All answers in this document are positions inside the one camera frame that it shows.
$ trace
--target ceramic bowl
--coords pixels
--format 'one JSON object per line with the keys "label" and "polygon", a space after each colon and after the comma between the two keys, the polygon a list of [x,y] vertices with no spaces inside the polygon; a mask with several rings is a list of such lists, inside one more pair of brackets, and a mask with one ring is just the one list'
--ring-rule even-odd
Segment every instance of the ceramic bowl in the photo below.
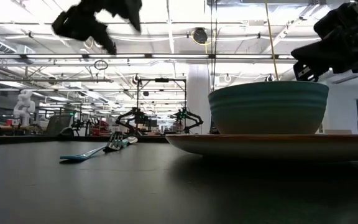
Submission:
{"label": "ceramic bowl", "polygon": [[314,134],[328,90],[314,82],[260,82],[216,90],[208,100],[221,134]]}

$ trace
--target plate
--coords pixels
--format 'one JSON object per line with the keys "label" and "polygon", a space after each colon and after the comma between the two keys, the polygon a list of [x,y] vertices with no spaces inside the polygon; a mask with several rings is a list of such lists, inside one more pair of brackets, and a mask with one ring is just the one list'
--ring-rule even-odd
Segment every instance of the plate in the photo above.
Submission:
{"label": "plate", "polygon": [[186,152],[248,159],[357,161],[358,135],[167,135]]}

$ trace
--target white column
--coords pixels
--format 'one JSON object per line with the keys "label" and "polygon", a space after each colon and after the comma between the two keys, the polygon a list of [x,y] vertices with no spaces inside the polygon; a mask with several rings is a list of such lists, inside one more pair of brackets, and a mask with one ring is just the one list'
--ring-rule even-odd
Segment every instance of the white column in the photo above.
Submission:
{"label": "white column", "polygon": [[[204,121],[203,125],[190,130],[190,133],[208,134],[211,124],[208,94],[210,91],[210,76],[207,65],[190,65],[187,76],[187,107]],[[187,119],[187,126],[194,121]]]}

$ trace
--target ceiling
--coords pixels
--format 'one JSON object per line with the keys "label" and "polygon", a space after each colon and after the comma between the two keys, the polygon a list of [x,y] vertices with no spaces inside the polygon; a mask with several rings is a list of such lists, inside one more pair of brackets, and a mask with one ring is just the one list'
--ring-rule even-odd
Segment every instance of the ceiling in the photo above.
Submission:
{"label": "ceiling", "polygon": [[[61,38],[53,34],[51,23],[62,11],[78,4],[78,0],[0,0],[0,42],[22,53],[33,54],[103,54],[97,43],[91,39],[86,43]],[[140,11],[142,32],[137,33],[127,21],[119,16],[112,18],[108,12],[97,15],[99,21],[108,25],[110,36],[117,44],[118,54],[262,54],[271,55],[269,27],[264,1],[254,0],[248,4],[223,4],[218,10],[211,8],[204,0],[143,0]],[[319,5],[314,1],[275,0],[268,5],[273,49],[275,54],[290,55],[290,52],[319,40],[313,25],[331,9],[344,1],[326,1]],[[196,27],[203,27],[208,34],[209,45],[197,44],[191,34]],[[71,88],[64,79],[78,79],[76,88],[92,89],[111,103],[134,106],[134,94],[118,91],[134,89],[132,79],[137,74],[141,78],[186,79],[189,67],[203,63],[211,67],[207,60],[156,60],[156,59],[114,59],[108,60],[109,67],[98,71],[93,67],[95,60],[41,60],[29,65],[15,60],[0,59],[0,78],[58,79],[54,83],[25,83],[31,89]],[[281,77],[293,77],[293,60],[282,60],[277,64]],[[241,83],[259,82],[274,74],[271,60],[218,60],[216,63],[217,85],[223,88]],[[113,82],[81,82],[81,79],[110,79]],[[0,88],[17,88],[0,83]],[[148,89],[166,89],[165,92],[150,92],[142,96],[145,110],[151,113],[176,111],[183,104],[184,92],[177,83],[151,82]],[[113,89],[117,91],[97,91]],[[66,97],[73,101],[82,99],[75,91],[65,94],[41,93],[50,96]]]}

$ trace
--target teal bowl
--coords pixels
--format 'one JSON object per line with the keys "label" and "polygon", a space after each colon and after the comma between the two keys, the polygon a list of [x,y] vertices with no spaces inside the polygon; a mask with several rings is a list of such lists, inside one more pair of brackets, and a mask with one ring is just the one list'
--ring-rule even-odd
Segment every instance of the teal bowl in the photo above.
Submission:
{"label": "teal bowl", "polygon": [[216,90],[208,100],[221,134],[314,134],[328,90],[314,82],[260,82]]}

